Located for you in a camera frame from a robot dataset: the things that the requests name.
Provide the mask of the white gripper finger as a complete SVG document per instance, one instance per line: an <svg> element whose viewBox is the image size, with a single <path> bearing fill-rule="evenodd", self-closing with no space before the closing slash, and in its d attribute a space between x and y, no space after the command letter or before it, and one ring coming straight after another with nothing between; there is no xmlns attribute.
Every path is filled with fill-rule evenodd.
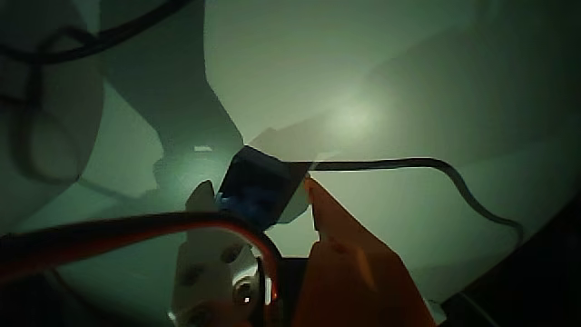
<svg viewBox="0 0 581 327"><path fill-rule="evenodd" d="M236 216L187 230L168 316L177 327L272 326L273 243Z"/></svg>

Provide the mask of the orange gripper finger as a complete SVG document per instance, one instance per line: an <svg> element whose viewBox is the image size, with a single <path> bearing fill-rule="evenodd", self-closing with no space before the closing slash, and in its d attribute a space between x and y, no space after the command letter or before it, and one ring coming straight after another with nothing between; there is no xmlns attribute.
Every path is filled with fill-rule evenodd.
<svg viewBox="0 0 581 327"><path fill-rule="evenodd" d="M435 327L398 254L316 180L307 178L320 239L307 261L292 318L302 327Z"/></svg>

